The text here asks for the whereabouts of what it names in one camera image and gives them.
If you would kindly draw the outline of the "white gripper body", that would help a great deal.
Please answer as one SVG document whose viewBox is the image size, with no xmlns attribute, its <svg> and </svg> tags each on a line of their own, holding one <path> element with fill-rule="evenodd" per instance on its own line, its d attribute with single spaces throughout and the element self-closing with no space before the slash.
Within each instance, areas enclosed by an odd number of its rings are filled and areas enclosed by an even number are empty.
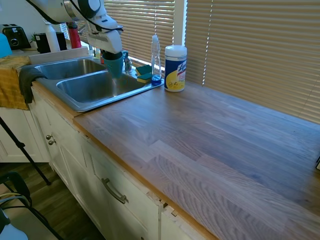
<svg viewBox="0 0 320 240">
<path fill-rule="evenodd" d="M 123 50 L 121 36 L 117 30 L 99 33 L 89 32 L 87 40 L 91 46 L 112 54 L 118 54 Z"/>
</svg>

